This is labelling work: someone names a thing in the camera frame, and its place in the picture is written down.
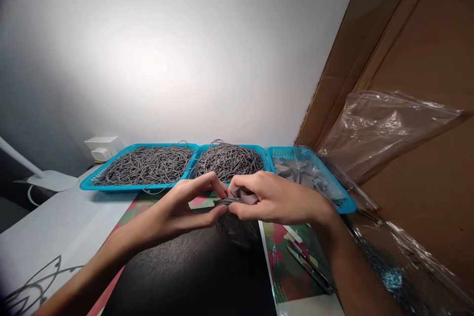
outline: power cord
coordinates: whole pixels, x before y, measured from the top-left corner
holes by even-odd
[[[34,206],[39,206],[36,202],[33,201],[33,198],[31,197],[31,189],[33,188],[34,185],[30,185],[28,188],[28,200],[34,205]]]

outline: right hand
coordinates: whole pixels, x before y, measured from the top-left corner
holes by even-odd
[[[253,191],[260,200],[256,205],[239,202],[229,205],[229,211],[241,220],[261,220],[282,225],[317,223],[325,226],[338,217],[332,203],[317,191],[270,172],[234,176],[228,196],[238,186]]]

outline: scissors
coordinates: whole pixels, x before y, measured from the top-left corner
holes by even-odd
[[[334,293],[334,288],[331,286],[327,278],[321,273],[321,271],[314,265],[314,263],[303,253],[300,247],[292,241],[290,246],[286,246],[288,251],[296,259],[298,264],[314,279],[315,282],[324,290],[328,295]]]

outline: colorful mat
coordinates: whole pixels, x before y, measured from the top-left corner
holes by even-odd
[[[150,206],[153,206],[163,196],[164,193],[153,197],[146,193],[139,193],[114,227],[111,234],[119,227],[131,221],[134,217],[146,211]],[[218,197],[216,194],[211,193],[208,196],[195,198],[189,202],[189,206],[191,209],[213,207],[214,201],[217,199]],[[263,223],[263,226],[276,303],[279,304],[286,301],[324,294],[318,284],[310,278],[308,273],[306,273],[306,271],[293,259],[286,249],[287,241],[294,241],[293,237],[286,231],[286,229],[282,225],[273,223]],[[324,256],[311,228],[307,225],[292,226],[292,228],[303,239],[303,252],[308,253],[309,250],[312,262],[318,266],[328,280],[332,281],[331,273],[325,266],[326,263],[324,262]],[[87,314],[88,316],[100,316],[122,271],[123,268],[102,293],[100,298]]]

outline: wire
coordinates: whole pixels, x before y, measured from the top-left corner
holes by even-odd
[[[254,149],[215,140],[199,157],[194,166],[194,177],[215,171],[224,183],[230,183],[234,175],[253,174],[264,170],[263,157]]]
[[[113,161],[95,185],[149,185],[169,184],[182,178],[194,150],[172,145],[168,147],[139,147]]]
[[[33,188],[34,185],[30,185],[28,188],[28,200],[34,205],[34,206],[39,206],[36,202],[33,201],[33,198],[31,197],[31,189]]]

